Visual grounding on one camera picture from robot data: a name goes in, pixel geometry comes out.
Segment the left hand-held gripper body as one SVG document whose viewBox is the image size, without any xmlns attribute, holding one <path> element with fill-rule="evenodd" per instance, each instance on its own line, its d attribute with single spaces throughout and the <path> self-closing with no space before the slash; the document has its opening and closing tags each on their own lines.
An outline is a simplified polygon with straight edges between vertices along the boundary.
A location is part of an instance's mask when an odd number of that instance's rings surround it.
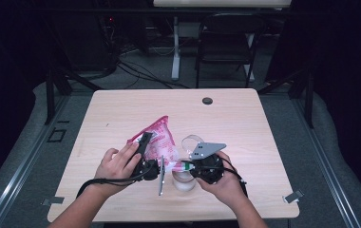
<svg viewBox="0 0 361 228">
<path fill-rule="evenodd" d="M 159 195 L 162 195 L 165 175 L 164 157 L 157 160 L 141 161 L 135 168 L 132 178 L 135 181 L 159 180 Z"/>
</svg>

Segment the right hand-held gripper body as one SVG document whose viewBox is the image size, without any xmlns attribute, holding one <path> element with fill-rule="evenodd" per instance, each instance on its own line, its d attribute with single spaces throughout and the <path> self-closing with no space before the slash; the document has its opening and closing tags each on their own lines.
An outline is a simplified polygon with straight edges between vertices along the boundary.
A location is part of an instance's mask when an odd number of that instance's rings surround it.
<svg viewBox="0 0 361 228">
<path fill-rule="evenodd" d="M 190 154 L 193 164 L 190 174 L 209 184 L 219 181 L 223 175 L 223 163 L 217 153 L 225 147 L 225 143 L 199 142 Z"/>
</svg>

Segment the red and white plastic bag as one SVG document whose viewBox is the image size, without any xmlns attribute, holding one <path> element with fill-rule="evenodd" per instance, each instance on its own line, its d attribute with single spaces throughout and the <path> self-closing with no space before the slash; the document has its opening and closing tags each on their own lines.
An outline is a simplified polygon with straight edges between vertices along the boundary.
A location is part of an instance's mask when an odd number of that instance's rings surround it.
<svg viewBox="0 0 361 228">
<path fill-rule="evenodd" d="M 172 133 L 167 124 L 168 117 L 162 116 L 128 141 L 139 142 L 143 133 L 151 133 L 152 136 L 147 144 L 143 157 L 146 160 L 164 161 L 166 171 L 188 171 L 190 165 L 181 161 L 180 153 L 176 148 Z"/>
</svg>

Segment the person's right hand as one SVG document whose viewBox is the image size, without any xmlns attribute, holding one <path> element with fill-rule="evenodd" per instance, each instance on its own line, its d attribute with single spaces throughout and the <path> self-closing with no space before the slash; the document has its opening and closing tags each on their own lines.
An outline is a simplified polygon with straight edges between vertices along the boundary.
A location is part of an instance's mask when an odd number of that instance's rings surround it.
<svg viewBox="0 0 361 228">
<path fill-rule="evenodd" d="M 219 201 L 230 207 L 233 211 L 244 208 L 249 199 L 243 193 L 240 181 L 235 175 L 236 169 L 231 165 L 230 158 L 222 151 L 217 155 L 222 159 L 226 171 L 222 178 L 213 184 L 209 184 L 204 180 L 197 179 L 200 187 L 213 194 Z"/>
</svg>

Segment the person's left hand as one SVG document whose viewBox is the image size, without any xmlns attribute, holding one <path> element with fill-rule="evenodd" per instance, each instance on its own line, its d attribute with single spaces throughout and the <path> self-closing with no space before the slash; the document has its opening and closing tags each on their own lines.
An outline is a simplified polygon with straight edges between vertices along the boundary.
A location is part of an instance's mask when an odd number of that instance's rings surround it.
<svg viewBox="0 0 361 228">
<path fill-rule="evenodd" d="M 141 155 L 137 153 L 138 148 L 137 142 L 130 142 L 120 150 L 108 149 L 96 170 L 95 178 L 107 180 L 129 178 L 141 159 Z"/>
</svg>

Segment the grey table corner clip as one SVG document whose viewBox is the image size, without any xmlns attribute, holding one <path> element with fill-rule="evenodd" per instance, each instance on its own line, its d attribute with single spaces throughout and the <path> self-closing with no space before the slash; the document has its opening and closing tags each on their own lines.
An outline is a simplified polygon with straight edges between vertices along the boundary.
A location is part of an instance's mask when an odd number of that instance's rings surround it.
<svg viewBox="0 0 361 228">
<path fill-rule="evenodd" d="M 52 204 L 62 204 L 64 201 L 63 197 L 51 197 L 48 199 L 43 199 L 42 205 L 43 206 L 51 206 Z"/>
<path fill-rule="evenodd" d="M 296 190 L 288 196 L 284 196 L 283 200 L 286 203 L 299 202 L 304 197 L 304 193 L 301 190 Z"/>
</svg>

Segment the black metal stand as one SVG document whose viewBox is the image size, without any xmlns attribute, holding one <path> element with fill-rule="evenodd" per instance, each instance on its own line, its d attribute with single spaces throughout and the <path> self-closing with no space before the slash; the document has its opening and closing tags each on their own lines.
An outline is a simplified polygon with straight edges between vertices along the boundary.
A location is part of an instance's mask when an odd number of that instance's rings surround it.
<svg viewBox="0 0 361 228">
<path fill-rule="evenodd" d="M 89 80 L 64 67 L 51 68 L 46 75 L 47 118 L 45 124 L 49 124 L 55 116 L 55 90 L 58 90 L 64 96 L 71 94 L 72 87 L 68 82 L 69 79 L 93 91 L 101 89 L 100 86 L 94 85 Z"/>
<path fill-rule="evenodd" d="M 291 99 L 298 99 L 302 93 L 305 93 L 304 120 L 309 128 L 313 128 L 314 77 L 308 69 L 299 69 L 282 79 L 270 83 L 257 93 L 260 95 L 267 94 L 290 81 L 293 84 L 288 90 L 288 96 Z"/>
</svg>

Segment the black equipment with red light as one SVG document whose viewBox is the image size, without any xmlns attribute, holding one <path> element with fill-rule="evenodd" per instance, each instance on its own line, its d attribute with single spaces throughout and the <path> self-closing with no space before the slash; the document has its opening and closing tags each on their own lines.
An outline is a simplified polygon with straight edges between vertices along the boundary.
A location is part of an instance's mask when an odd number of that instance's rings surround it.
<svg viewBox="0 0 361 228">
<path fill-rule="evenodd" d="M 107 28 L 103 18 L 89 15 L 86 26 L 87 63 L 95 68 L 115 71 L 118 63 L 118 51 L 107 37 Z"/>
</svg>

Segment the black folding chair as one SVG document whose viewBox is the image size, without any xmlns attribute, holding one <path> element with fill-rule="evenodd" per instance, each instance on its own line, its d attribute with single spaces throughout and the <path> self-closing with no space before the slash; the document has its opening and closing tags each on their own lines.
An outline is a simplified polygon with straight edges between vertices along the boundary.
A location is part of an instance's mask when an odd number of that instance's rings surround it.
<svg viewBox="0 0 361 228">
<path fill-rule="evenodd" d="M 200 65 L 248 66 L 245 86 L 250 83 L 259 37 L 267 28 L 258 15 L 215 13 L 199 25 L 198 49 L 195 62 L 196 88 L 200 87 Z"/>
</svg>

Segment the black curtain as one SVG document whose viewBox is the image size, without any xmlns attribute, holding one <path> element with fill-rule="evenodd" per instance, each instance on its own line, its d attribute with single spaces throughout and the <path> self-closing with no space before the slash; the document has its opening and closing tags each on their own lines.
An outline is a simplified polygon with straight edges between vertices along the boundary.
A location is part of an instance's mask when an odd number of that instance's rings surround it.
<svg viewBox="0 0 361 228">
<path fill-rule="evenodd" d="M 43 82 L 34 32 L 15 0 L 0 0 L 0 168 L 35 104 Z"/>
<path fill-rule="evenodd" d="M 341 154 L 361 183 L 361 0 L 336 4 L 330 48 L 315 76 L 315 91 L 334 122 Z"/>
</svg>

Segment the white desk with white legs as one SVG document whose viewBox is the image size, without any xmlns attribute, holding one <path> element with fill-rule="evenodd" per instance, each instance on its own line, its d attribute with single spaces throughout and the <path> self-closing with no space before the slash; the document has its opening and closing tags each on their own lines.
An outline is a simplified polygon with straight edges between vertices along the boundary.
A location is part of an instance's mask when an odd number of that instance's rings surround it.
<svg viewBox="0 0 361 228">
<path fill-rule="evenodd" d="M 231 9 L 287 9 L 293 0 L 153 0 L 159 10 L 231 10 Z M 171 79 L 180 78 L 181 52 L 180 38 L 197 38 L 198 23 L 185 22 L 179 16 L 172 17 L 174 58 Z"/>
</svg>

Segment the aluminium floor rail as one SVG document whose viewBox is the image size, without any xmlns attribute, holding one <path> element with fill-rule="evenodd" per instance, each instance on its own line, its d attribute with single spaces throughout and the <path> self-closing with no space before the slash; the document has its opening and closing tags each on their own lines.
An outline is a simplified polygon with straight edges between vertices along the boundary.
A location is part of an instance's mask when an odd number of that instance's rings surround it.
<svg viewBox="0 0 361 228">
<path fill-rule="evenodd" d="M 47 101 L 36 101 L 24 130 L 0 169 L 0 227 L 41 155 L 42 148 L 69 99 L 68 96 L 57 99 L 55 114 L 48 124 L 45 124 Z"/>
<path fill-rule="evenodd" d="M 305 116 L 304 116 L 304 107 L 300 101 L 292 100 L 294 110 L 298 115 L 298 118 L 303 125 L 305 132 L 310 138 L 311 144 L 313 145 L 314 158 L 321 170 L 322 176 L 325 182 L 328 185 L 328 188 L 332 194 L 333 201 L 337 206 L 341 218 L 344 220 L 347 228 L 361 228 L 361 224 L 352 210 L 350 201 L 347 198 L 345 191 L 342 188 L 335 172 L 332 168 L 332 165 L 325 153 L 325 150 L 318 139 L 315 131 L 309 127 Z"/>
</svg>

